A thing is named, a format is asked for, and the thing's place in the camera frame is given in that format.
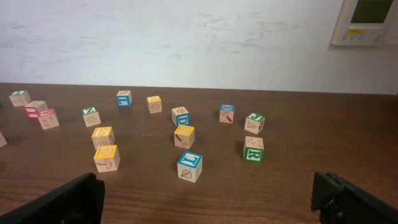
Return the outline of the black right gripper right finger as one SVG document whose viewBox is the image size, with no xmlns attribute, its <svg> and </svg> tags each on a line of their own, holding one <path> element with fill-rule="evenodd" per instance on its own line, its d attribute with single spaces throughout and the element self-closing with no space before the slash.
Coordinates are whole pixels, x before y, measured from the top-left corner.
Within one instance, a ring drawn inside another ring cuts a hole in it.
<svg viewBox="0 0 398 224">
<path fill-rule="evenodd" d="M 396 209 L 332 172 L 315 172 L 310 209 L 322 224 L 397 224 Z"/>
</svg>

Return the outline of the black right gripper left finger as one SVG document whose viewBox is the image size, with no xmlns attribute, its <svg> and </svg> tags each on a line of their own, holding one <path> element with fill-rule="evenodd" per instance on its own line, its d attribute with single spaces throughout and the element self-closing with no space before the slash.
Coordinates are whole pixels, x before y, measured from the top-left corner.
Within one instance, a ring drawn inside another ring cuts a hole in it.
<svg viewBox="0 0 398 224">
<path fill-rule="evenodd" d="M 105 184 L 83 174 L 11 212 L 1 223 L 101 223 Z"/>
</svg>

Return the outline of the yellow S letter block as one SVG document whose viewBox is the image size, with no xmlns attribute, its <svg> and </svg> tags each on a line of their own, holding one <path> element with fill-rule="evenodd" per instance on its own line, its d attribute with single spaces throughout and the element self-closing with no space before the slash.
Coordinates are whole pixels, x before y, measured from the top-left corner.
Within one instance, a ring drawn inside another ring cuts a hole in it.
<svg viewBox="0 0 398 224">
<path fill-rule="evenodd" d="M 95 128 L 91 138 L 96 150 L 100 146 L 113 145 L 115 142 L 113 128 L 111 126 Z"/>
</svg>

